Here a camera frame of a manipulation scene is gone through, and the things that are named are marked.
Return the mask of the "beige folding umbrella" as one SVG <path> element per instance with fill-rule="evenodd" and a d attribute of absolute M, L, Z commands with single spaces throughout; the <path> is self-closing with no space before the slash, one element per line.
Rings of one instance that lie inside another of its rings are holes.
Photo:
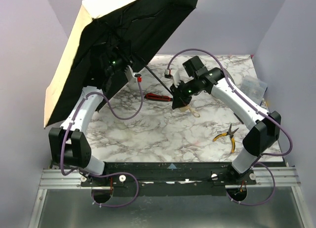
<path fill-rule="evenodd" d="M 198 0 L 83 0 L 50 85 L 44 126 L 65 120 L 86 86 L 112 98 L 126 67 L 141 71 Z"/>

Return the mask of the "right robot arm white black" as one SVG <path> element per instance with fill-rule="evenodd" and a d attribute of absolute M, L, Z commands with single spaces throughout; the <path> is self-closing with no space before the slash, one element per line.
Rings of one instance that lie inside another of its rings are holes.
<path fill-rule="evenodd" d="M 278 112 L 268 112 L 257 105 L 233 81 L 225 78 L 220 68 L 209 70 L 198 56 L 183 63 L 183 67 L 192 80 L 184 82 L 178 71 L 167 69 L 173 84 L 170 91 L 173 95 L 173 109 L 181 109 L 190 104 L 193 95 L 203 91 L 226 104 L 249 130 L 242 141 L 243 149 L 228 167 L 228 178 L 238 179 L 247 172 L 263 152 L 279 138 L 281 116 Z"/>

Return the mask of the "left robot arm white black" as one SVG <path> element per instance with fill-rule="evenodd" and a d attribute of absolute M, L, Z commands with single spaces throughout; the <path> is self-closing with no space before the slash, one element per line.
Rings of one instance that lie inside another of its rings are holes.
<path fill-rule="evenodd" d="M 53 113 L 57 110 L 57 103 L 61 99 L 63 87 L 66 85 L 69 72 L 63 70 L 69 63 L 60 60 L 54 77 L 46 89 L 44 103 L 44 126 L 54 124 Z M 66 176 L 64 166 L 71 170 L 82 169 L 91 176 L 102 177 L 105 163 L 92 155 L 91 147 L 85 137 L 88 125 L 97 107 L 108 98 L 96 86 L 87 85 L 80 91 L 75 104 L 71 104 L 72 111 L 61 118 L 61 126 L 51 128 L 49 143 L 52 159 L 60 164 L 61 173 Z"/>

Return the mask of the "red black utility knife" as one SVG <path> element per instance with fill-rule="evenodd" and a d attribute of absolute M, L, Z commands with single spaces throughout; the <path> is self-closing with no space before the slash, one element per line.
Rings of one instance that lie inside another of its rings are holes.
<path fill-rule="evenodd" d="M 151 100 L 151 101 L 159 101 L 159 102 L 172 102 L 173 98 L 169 96 L 164 95 L 157 95 L 154 93 L 147 93 L 145 95 L 145 99 Z"/>

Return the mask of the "blue tape triangle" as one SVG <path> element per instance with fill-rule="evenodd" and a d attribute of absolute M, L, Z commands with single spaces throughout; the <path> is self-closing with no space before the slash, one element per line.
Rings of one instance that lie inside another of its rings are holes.
<path fill-rule="evenodd" d="M 168 169 L 174 170 L 174 169 L 177 169 L 177 167 L 173 163 L 171 163 Z"/>

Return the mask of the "clear plastic screw box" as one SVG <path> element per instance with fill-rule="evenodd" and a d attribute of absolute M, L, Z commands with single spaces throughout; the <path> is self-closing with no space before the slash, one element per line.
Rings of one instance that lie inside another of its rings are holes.
<path fill-rule="evenodd" d="M 267 88 L 265 82 L 251 76 L 245 76 L 240 86 L 240 90 L 259 106 L 263 102 Z"/>

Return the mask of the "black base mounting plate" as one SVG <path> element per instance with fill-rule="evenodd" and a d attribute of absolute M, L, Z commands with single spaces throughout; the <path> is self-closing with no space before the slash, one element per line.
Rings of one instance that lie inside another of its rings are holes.
<path fill-rule="evenodd" d="M 168 169 L 173 163 L 177 169 Z M 227 176 L 229 162 L 107 162 L 109 178 L 87 177 L 83 187 L 112 190 L 114 196 L 225 196 L 226 186 L 254 185 L 249 169 L 238 179 Z"/>

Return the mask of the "aluminium rail frame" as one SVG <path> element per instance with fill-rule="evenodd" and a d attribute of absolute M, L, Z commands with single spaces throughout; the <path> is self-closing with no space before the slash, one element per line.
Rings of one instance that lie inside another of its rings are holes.
<path fill-rule="evenodd" d="M 225 196 L 114 196 L 83 187 L 90 175 L 56 164 L 43 170 L 32 228 L 309 228 L 301 181 L 284 162 L 251 168 L 254 185 L 226 186 Z"/>

